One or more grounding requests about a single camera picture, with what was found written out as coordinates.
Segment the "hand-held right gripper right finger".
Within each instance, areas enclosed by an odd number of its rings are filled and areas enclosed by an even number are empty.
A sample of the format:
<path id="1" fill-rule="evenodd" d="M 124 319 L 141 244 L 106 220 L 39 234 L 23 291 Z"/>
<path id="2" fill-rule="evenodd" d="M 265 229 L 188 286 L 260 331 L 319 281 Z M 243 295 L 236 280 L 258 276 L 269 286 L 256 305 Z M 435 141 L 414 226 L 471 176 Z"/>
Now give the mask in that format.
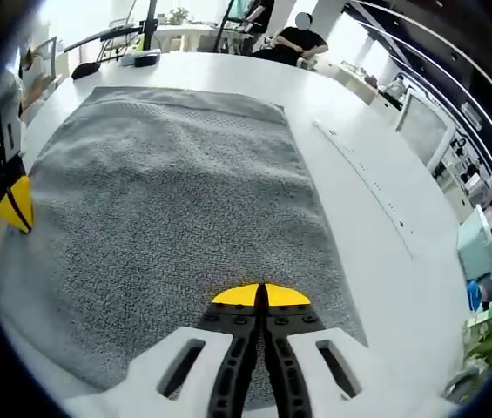
<path id="1" fill-rule="evenodd" d="M 443 398 L 400 379 L 342 329 L 325 327 L 306 296 L 274 284 L 262 289 L 266 367 L 281 416 L 445 416 Z"/>

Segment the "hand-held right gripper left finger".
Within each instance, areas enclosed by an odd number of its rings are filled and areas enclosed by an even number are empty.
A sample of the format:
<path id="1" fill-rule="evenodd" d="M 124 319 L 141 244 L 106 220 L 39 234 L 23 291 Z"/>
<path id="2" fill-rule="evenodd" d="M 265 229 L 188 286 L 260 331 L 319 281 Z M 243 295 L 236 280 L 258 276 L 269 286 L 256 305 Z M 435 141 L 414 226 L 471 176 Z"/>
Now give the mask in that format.
<path id="1" fill-rule="evenodd" d="M 101 394 L 71 398 L 72 417 L 239 417 L 257 360 L 259 285 L 217 295 L 194 327 L 179 327 L 131 361 Z"/>

